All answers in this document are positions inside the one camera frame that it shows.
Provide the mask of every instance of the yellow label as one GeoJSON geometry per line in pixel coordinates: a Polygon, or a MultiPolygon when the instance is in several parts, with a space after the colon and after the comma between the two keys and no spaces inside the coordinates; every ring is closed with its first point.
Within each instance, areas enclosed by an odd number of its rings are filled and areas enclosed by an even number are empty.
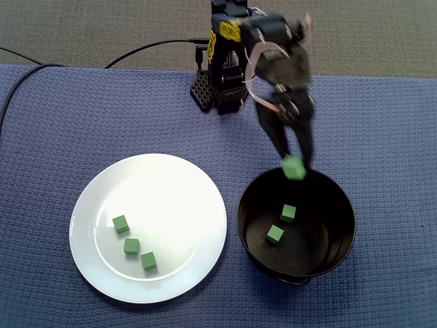
{"type": "Polygon", "coordinates": [[[211,31],[210,43],[208,43],[208,63],[211,64],[212,56],[214,55],[214,46],[216,45],[216,34],[211,31]]]}
{"type": "Polygon", "coordinates": [[[220,35],[225,39],[233,40],[235,42],[240,42],[240,28],[238,25],[241,24],[239,20],[231,20],[229,23],[220,22],[220,35]]]}

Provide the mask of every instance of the gray carpet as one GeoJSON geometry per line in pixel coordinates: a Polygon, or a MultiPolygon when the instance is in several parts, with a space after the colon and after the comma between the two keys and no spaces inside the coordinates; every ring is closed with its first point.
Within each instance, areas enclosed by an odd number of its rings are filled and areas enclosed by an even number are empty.
{"type": "MultiPolygon", "coordinates": [[[[267,12],[315,20],[316,75],[437,78],[436,0],[249,0],[267,12]]],[[[42,62],[103,67],[171,38],[207,37],[209,0],[0,0],[0,45],[42,62]]],[[[0,52],[0,63],[27,64],[0,52]]],[[[195,70],[194,46],[170,44],[117,68],[195,70]]]]}

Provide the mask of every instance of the blue fabric mat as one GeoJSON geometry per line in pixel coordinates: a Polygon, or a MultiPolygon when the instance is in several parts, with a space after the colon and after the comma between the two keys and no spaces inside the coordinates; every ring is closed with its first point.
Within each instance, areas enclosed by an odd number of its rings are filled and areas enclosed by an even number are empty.
{"type": "MultiPolygon", "coordinates": [[[[1,103],[28,69],[0,66],[1,103]]],[[[346,260],[299,288],[260,273],[236,232],[244,188],[279,164],[253,101],[237,115],[203,115],[188,92],[194,76],[45,68],[21,85],[0,142],[0,325],[437,327],[437,81],[314,77],[314,167],[349,195],[358,222],[346,260]],[[192,291],[130,305],[82,278],[68,228],[95,175],[151,152],[183,157],[215,181],[227,242],[192,291]]]]}

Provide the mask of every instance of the power cord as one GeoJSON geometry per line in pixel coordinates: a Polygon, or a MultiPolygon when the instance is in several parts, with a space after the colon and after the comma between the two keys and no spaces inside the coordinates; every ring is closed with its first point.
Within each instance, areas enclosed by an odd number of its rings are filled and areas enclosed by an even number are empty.
{"type": "Polygon", "coordinates": [[[4,51],[7,51],[7,52],[9,52],[9,53],[13,53],[14,55],[20,56],[20,57],[22,57],[22,58],[24,58],[24,59],[27,59],[27,60],[29,60],[29,61],[35,63],[35,64],[42,65],[42,62],[40,62],[40,61],[38,61],[38,60],[34,60],[34,59],[30,58],[30,57],[27,57],[27,56],[25,56],[25,55],[23,55],[23,54],[21,54],[21,53],[18,53],[18,52],[16,52],[16,51],[13,51],[13,50],[11,50],[11,49],[5,48],[4,46],[0,46],[0,49],[1,49],[1,50],[4,50],[4,51]]]}
{"type": "Polygon", "coordinates": [[[150,43],[150,44],[146,44],[145,46],[141,46],[135,50],[132,50],[130,52],[128,52],[125,55],[122,55],[121,57],[118,57],[116,60],[114,60],[112,63],[110,63],[106,68],[111,68],[112,66],[114,66],[116,63],[118,63],[120,60],[123,60],[126,57],[129,57],[130,55],[133,55],[134,53],[138,53],[141,50],[147,49],[147,48],[152,48],[153,46],[159,46],[160,44],[166,44],[166,43],[174,43],[174,42],[188,42],[188,43],[194,43],[194,44],[208,44],[209,43],[209,39],[204,39],[204,38],[194,38],[194,39],[182,39],[182,40],[165,40],[165,41],[159,41],[159,42],[155,42],[155,43],[150,43]]]}
{"type": "MultiPolygon", "coordinates": [[[[116,63],[118,63],[119,61],[123,60],[126,57],[129,57],[130,55],[133,55],[134,53],[138,53],[141,50],[147,49],[147,48],[152,48],[153,46],[158,46],[160,44],[166,44],[166,43],[174,43],[174,42],[189,42],[189,43],[194,43],[194,44],[208,44],[209,43],[209,39],[205,39],[205,38],[193,38],[193,39],[185,39],[185,40],[165,40],[165,41],[160,41],[160,42],[155,42],[155,43],[151,43],[151,44],[146,44],[145,46],[142,46],[140,48],[137,48],[135,50],[132,50],[130,52],[128,52],[125,55],[122,55],[121,57],[118,57],[116,60],[114,60],[112,63],[110,63],[107,67],[105,68],[110,68],[112,66],[114,66],[116,63]]],[[[27,79],[29,76],[31,76],[33,73],[39,71],[40,69],[44,68],[44,67],[65,67],[64,65],[59,65],[59,64],[43,64],[38,60],[34,60],[30,57],[27,57],[25,55],[22,55],[16,51],[13,51],[11,49],[7,49],[4,48],[2,46],[0,46],[1,50],[7,51],[9,53],[13,53],[17,56],[20,56],[22,58],[25,58],[31,62],[34,62],[35,64],[38,64],[39,66],[36,66],[35,68],[32,68],[29,72],[27,72],[26,74],[24,74],[16,83],[15,85],[12,87],[12,89],[9,91],[8,96],[6,97],[6,100],[3,104],[3,107],[1,109],[0,112],[0,136],[1,136],[1,127],[3,125],[3,119],[5,117],[5,113],[6,113],[6,109],[8,109],[8,105],[12,99],[12,96],[14,95],[15,91],[18,89],[18,87],[20,86],[20,84],[27,79]]]]}
{"type": "Polygon", "coordinates": [[[3,119],[5,117],[5,113],[6,113],[6,109],[8,109],[8,105],[12,99],[12,96],[14,95],[15,91],[18,89],[18,87],[20,86],[20,84],[27,79],[28,77],[30,77],[33,73],[39,71],[40,69],[44,68],[44,67],[64,67],[63,65],[59,65],[59,64],[42,64],[39,66],[36,66],[34,68],[32,68],[29,72],[27,72],[26,74],[24,74],[12,87],[12,89],[9,91],[8,96],[6,97],[5,103],[3,104],[3,107],[1,108],[1,112],[0,112],[0,132],[1,132],[1,127],[3,125],[3,119]]]}

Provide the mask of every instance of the green block held by gripper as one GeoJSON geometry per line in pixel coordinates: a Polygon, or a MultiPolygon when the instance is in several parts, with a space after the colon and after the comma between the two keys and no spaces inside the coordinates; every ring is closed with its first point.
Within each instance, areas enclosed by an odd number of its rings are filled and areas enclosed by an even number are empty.
{"type": "Polygon", "coordinates": [[[156,261],[153,251],[141,255],[141,262],[143,263],[144,270],[156,268],[156,261]]]}
{"type": "Polygon", "coordinates": [[[293,222],[294,215],[296,215],[296,207],[284,205],[284,208],[282,209],[281,220],[293,222]]]}
{"type": "Polygon", "coordinates": [[[136,238],[124,239],[124,252],[126,254],[138,254],[139,240],[136,238]]]}
{"type": "Polygon", "coordinates": [[[289,180],[303,180],[307,171],[300,157],[286,156],[282,160],[282,171],[289,180]]]}
{"type": "Polygon", "coordinates": [[[114,228],[118,234],[129,230],[129,225],[124,215],[112,219],[112,222],[114,223],[114,228]]]}
{"type": "Polygon", "coordinates": [[[272,227],[267,233],[266,239],[271,243],[277,244],[279,242],[279,239],[281,239],[283,233],[284,230],[278,228],[275,225],[272,225],[272,227]]]}

